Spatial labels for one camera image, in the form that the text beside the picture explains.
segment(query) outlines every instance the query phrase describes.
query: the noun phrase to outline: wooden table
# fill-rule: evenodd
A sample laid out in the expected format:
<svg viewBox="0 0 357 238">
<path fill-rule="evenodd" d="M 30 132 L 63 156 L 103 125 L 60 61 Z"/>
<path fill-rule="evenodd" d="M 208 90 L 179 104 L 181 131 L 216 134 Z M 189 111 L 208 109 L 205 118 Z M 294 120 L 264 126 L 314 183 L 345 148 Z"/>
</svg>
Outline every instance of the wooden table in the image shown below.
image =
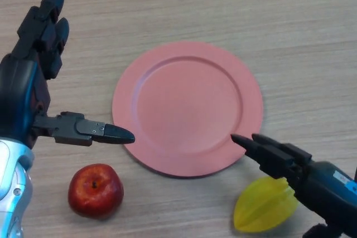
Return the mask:
<svg viewBox="0 0 357 238">
<path fill-rule="evenodd" d="M 30 6 L 0 0 L 0 51 L 17 41 Z M 126 67 L 159 44 L 211 42 L 238 55 L 265 102 L 262 133 L 291 142 L 353 176 L 357 165 L 357 0 L 66 0 L 70 22 L 63 67 L 49 82 L 50 114 L 77 111 L 112 122 L 114 88 Z M 34 193 L 26 237 L 231 238 L 241 191 L 263 176 L 242 159 L 199 180 L 175 180 L 135 163 L 121 147 L 83 148 L 41 138 L 31 171 Z M 125 186 L 120 212 L 95 222 L 71 212 L 67 188 L 91 163 L 115 168 Z M 283 225 L 257 237 L 301 237 L 322 219 L 300 206 Z"/>
</svg>

